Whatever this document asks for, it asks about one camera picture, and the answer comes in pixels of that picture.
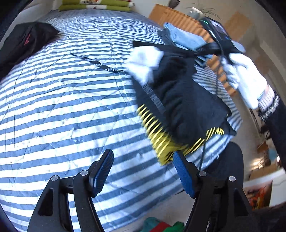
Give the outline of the white gloved right hand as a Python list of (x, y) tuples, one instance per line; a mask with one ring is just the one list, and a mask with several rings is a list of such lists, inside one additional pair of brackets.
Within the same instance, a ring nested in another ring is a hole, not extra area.
[(222, 58), (221, 64), (229, 85), (239, 92), (248, 108), (257, 109), (268, 83), (252, 60), (243, 54), (231, 53), (228, 58)]

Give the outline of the black white knit sleeve forearm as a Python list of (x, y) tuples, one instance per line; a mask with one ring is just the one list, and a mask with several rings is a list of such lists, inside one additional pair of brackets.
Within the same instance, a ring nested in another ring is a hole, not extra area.
[(280, 162), (285, 170), (286, 109), (280, 96), (270, 86), (258, 101), (259, 116), (265, 122)]

